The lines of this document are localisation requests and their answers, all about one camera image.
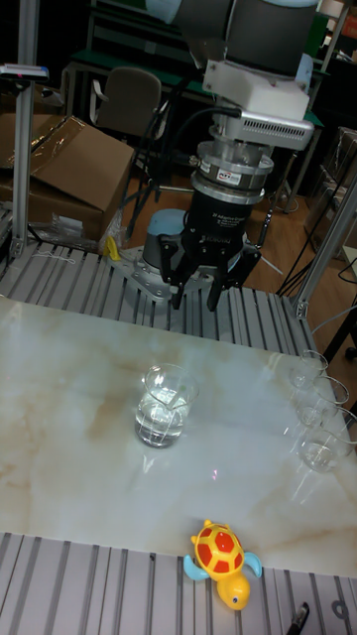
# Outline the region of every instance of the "desk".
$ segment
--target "desk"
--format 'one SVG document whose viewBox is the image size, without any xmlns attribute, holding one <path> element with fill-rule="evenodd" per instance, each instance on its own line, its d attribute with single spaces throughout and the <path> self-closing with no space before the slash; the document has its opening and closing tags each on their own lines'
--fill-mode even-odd
<svg viewBox="0 0 357 635">
<path fill-rule="evenodd" d="M 158 362 L 200 385 L 164 450 L 134 434 Z M 211 517 L 265 567 L 356 576 L 356 457 L 324 475 L 297 457 L 296 362 L 0 299 L 0 530 L 183 555 Z"/>
</svg>

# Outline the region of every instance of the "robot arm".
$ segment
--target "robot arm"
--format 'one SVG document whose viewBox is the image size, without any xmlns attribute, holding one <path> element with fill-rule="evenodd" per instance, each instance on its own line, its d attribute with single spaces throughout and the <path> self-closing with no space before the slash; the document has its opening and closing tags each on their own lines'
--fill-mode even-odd
<svg viewBox="0 0 357 635">
<path fill-rule="evenodd" d="M 264 196 L 274 147 L 302 150 L 313 127 L 295 77 L 317 0 L 147 0 L 151 15 L 174 23 L 186 37 L 203 88 L 221 108 L 213 141 L 198 146 L 194 195 L 180 234 L 158 236 L 163 280 L 177 308 L 189 277 L 208 272 L 213 311 L 222 290 L 240 287 L 260 252 L 245 237 L 245 222 Z"/>
</svg>

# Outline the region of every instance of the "chair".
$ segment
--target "chair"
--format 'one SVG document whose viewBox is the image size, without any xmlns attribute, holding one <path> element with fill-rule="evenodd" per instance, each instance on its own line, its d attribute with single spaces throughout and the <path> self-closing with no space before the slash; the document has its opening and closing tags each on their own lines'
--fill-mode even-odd
<svg viewBox="0 0 357 635">
<path fill-rule="evenodd" d="M 98 128 L 141 137 L 159 107 L 161 96 L 162 85 L 155 75 L 141 68 L 119 66 L 110 72 L 104 93 L 99 81 L 93 80 L 90 120 Z M 101 103 L 97 109 L 98 98 Z M 164 128 L 165 116 L 156 139 L 162 136 Z"/>
</svg>

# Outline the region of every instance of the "wooden floor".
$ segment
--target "wooden floor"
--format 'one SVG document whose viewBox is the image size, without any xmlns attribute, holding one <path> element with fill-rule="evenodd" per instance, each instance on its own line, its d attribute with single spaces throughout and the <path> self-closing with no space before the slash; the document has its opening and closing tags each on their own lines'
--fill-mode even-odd
<svg viewBox="0 0 357 635">
<path fill-rule="evenodd" d="M 181 180 L 173 181 L 173 185 L 181 185 Z M 130 185 L 130 192 L 137 189 L 137 181 L 133 180 Z M 146 229 L 152 214 L 158 209 L 175 208 L 188 209 L 190 202 L 189 194 L 177 194 L 165 192 L 161 195 L 158 203 L 155 203 L 151 196 L 145 209 L 143 210 L 133 234 L 133 238 L 128 246 L 142 245 L 145 242 Z M 262 250 L 263 256 L 272 262 L 284 273 L 281 276 L 262 260 L 246 281 L 247 287 L 265 292 L 275 293 L 284 280 L 291 265 L 293 264 L 300 248 L 302 247 L 306 234 L 303 228 L 303 220 L 307 214 L 307 207 L 303 198 L 298 197 L 298 210 L 289 215 L 276 211 Z M 247 233 L 252 242 L 258 239 L 262 222 L 267 210 L 267 202 L 263 201 L 254 209 L 248 223 Z M 123 217 L 123 225 L 126 226 L 131 217 L 133 205 L 128 205 Z M 310 245 L 307 246 L 298 268 L 311 260 L 314 252 Z M 316 291 L 311 299 L 307 320 L 311 329 L 317 327 L 326 319 L 347 309 L 357 293 L 357 285 L 349 285 L 337 277 L 338 272 L 344 267 L 343 262 L 331 260 Z M 343 321 L 343 317 L 338 318 L 323 326 L 314 335 L 316 350 L 323 352 L 337 328 Z M 350 362 L 345 359 L 344 351 L 347 346 L 352 346 L 351 338 L 346 340 L 346 345 L 342 346 L 329 367 L 329 374 L 341 381 L 350 392 L 350 400 L 347 406 L 351 406 L 357 400 L 357 361 Z"/>
</svg>

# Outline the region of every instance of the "equipment label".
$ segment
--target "equipment label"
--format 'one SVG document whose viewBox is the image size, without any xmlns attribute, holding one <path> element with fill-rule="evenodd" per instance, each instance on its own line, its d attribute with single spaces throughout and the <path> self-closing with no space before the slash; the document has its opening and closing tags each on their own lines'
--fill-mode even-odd
<svg viewBox="0 0 357 635">
<path fill-rule="evenodd" d="M 203 172 L 207 172 L 207 173 L 209 173 L 209 171 L 210 171 L 210 164 L 209 164 L 209 163 L 207 163 L 206 161 L 201 161 L 201 163 L 200 163 L 200 168 L 201 168 L 201 170 L 202 170 Z"/>
<path fill-rule="evenodd" d="M 231 186 L 238 186 L 242 179 L 242 175 L 236 175 L 234 172 L 227 172 L 227 170 L 218 170 L 217 180 L 223 183 L 229 183 Z"/>
</svg>

